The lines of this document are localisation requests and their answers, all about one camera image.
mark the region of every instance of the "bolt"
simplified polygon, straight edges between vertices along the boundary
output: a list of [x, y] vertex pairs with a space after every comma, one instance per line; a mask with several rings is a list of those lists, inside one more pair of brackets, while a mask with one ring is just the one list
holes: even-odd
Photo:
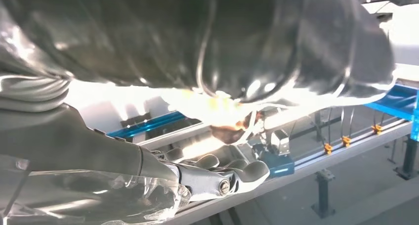
[[219, 188], [220, 195], [221, 196], [227, 195], [229, 190], [230, 190], [230, 183], [228, 182], [228, 180], [221, 181], [220, 188]]

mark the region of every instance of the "welding robot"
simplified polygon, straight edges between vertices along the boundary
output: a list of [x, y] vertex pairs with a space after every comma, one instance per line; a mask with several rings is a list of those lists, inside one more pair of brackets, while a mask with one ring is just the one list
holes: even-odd
[[358, 0], [0, 0], [2, 222], [159, 223], [268, 177], [260, 161], [182, 161], [87, 128], [63, 103], [73, 79], [164, 89], [234, 143], [265, 105], [369, 103], [393, 70]]

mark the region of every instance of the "steel beam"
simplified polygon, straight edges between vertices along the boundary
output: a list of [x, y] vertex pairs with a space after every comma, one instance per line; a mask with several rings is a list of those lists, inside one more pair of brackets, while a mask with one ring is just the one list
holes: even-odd
[[185, 206], [183, 210], [181, 210], [173, 219], [167, 221], [165, 224], [185, 225], [195, 223], [202, 218], [207, 218], [211, 215], [220, 213], [221, 211], [227, 210], [265, 193], [283, 187], [308, 175], [312, 175], [323, 168], [336, 165], [349, 158], [379, 147], [380, 145], [389, 143], [396, 138], [408, 135], [411, 128], [411, 122], [406, 122], [405, 120], [396, 121], [384, 126], [383, 132], [380, 135], [366, 133], [353, 138], [353, 143], [349, 148], [341, 148], [341, 145], [336, 145], [332, 155], [314, 157], [309, 161], [304, 159], [299, 160], [296, 162], [296, 165], [298, 164], [298, 166], [295, 168], [296, 171], [293, 175], [267, 180], [257, 189], [249, 193], [237, 194], [222, 199], [194, 203]]

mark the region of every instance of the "cable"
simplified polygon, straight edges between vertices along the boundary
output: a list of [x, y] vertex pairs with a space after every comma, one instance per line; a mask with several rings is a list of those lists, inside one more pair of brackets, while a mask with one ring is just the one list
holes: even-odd
[[64, 99], [67, 96], [67, 93], [68, 90], [66, 90], [63, 94], [59, 95], [54, 99], [40, 102], [21, 101], [0, 97], [0, 109], [22, 112], [44, 112], [57, 108], [58, 106], [63, 104]]
[[292, 133], [293, 133], [293, 131], [294, 131], [294, 128], [295, 128], [295, 125], [297, 124], [297, 120], [295, 120], [294, 121], [294, 123], [293, 123], [293, 127], [291, 128], [291, 131], [290, 131], [290, 134], [288, 135], [288, 138], [290, 138], [291, 139], [291, 135], [292, 135]]
[[340, 138], [343, 138], [343, 119], [345, 118], [345, 108], [342, 107], [342, 113], [340, 114]]
[[208, 14], [208, 20], [205, 26], [205, 32], [204, 32], [204, 36], [201, 42], [201, 46], [199, 47], [199, 56], [198, 56], [198, 66], [197, 66], [197, 70], [196, 70], [196, 78], [197, 78], [197, 85], [200, 89], [202, 89], [204, 91], [204, 93], [206, 95], [212, 96], [212, 97], [216, 97], [216, 95], [214, 93], [212, 93], [207, 86], [205, 86], [204, 84], [204, 79], [203, 79], [203, 68], [204, 68], [204, 58], [205, 58], [205, 53], [207, 51], [207, 45], [208, 45], [208, 41], [210, 39], [211, 36], [211, 29], [212, 29], [212, 25], [214, 24], [215, 21], [215, 16], [216, 16], [216, 12], [217, 12], [217, 1], [216, 0], [209, 0], [209, 10], [208, 10], [209, 14]]
[[355, 107], [352, 109], [351, 119], [349, 121], [349, 138], [351, 138], [352, 136], [352, 120], [353, 120], [354, 114], [355, 114]]
[[377, 125], [377, 123], [376, 123], [376, 110], [374, 110], [374, 113], [373, 113], [373, 125], [374, 126]]
[[[321, 132], [320, 127], [313, 121], [313, 119], [311, 118], [311, 116], [305, 115], [305, 117], [309, 118], [310, 121], [311, 121], [311, 123], [314, 124], [314, 127], [316, 127], [317, 131]], [[325, 139], [324, 139], [323, 135], [322, 135], [322, 145], [326, 145], [326, 142], [325, 142]]]
[[381, 11], [383, 8], [385, 8], [389, 3], [390, 3], [390, 1], [388, 1], [386, 4], [381, 6], [377, 11], [374, 12], [374, 14], [377, 14], [379, 11]]
[[330, 124], [330, 116], [332, 115], [332, 108], [330, 107], [329, 108], [329, 117], [328, 117], [328, 136], [329, 136], [329, 145], [330, 145], [330, 143], [331, 143], [331, 134], [330, 134], [330, 127], [331, 127], [331, 124]]
[[385, 113], [383, 113], [382, 114], [382, 116], [381, 116], [381, 121], [380, 121], [380, 125], [382, 126], [382, 124], [383, 124], [383, 122], [384, 122], [384, 116], [385, 116]]
[[240, 137], [237, 143], [245, 143], [246, 139], [250, 136], [251, 133], [253, 133], [253, 129], [256, 124], [256, 114], [257, 114], [256, 110], [251, 112], [249, 127], [246, 129], [245, 133]]

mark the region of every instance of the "black protective cover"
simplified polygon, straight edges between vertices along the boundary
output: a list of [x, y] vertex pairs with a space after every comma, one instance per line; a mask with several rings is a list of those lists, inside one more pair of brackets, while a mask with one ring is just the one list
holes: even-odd
[[0, 0], [0, 23], [1, 68], [26, 74], [242, 102], [297, 89], [341, 105], [394, 82], [390, 44], [358, 0]]

